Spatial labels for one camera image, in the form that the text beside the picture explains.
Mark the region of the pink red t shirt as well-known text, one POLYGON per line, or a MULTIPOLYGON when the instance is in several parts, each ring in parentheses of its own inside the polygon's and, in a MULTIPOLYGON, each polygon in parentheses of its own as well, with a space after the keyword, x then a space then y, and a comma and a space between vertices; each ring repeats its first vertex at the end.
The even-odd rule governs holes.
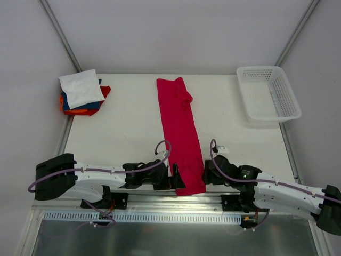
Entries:
POLYGON ((164 138, 172 146, 169 163, 177 164, 185 184, 185 188, 176 190, 176 194, 204 193, 204 160, 191 109, 193 98, 182 77, 173 81, 159 78, 156 86, 164 138))

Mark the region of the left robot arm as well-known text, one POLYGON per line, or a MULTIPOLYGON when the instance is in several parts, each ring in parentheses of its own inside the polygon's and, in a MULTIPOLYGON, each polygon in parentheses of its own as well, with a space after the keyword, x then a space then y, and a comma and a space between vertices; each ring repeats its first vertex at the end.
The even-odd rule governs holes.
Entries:
POLYGON ((156 155, 152 162, 125 163, 120 167, 83 164, 71 153, 51 158, 36 166, 35 182, 28 190, 35 200, 49 201, 60 197, 72 197, 106 208, 113 200, 114 189, 137 189, 152 185, 155 191, 185 189, 177 164, 173 173, 168 171, 168 151, 156 155))

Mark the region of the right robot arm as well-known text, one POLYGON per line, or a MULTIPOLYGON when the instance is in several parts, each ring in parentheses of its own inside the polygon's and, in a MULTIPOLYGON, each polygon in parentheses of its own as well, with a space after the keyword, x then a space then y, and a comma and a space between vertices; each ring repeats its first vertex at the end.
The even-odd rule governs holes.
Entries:
POLYGON ((223 155, 205 161, 202 179, 207 185, 225 185, 238 191, 221 196, 223 211, 289 213, 315 222, 329 234, 340 235, 340 190, 335 186, 284 182, 257 167, 236 166, 223 155))

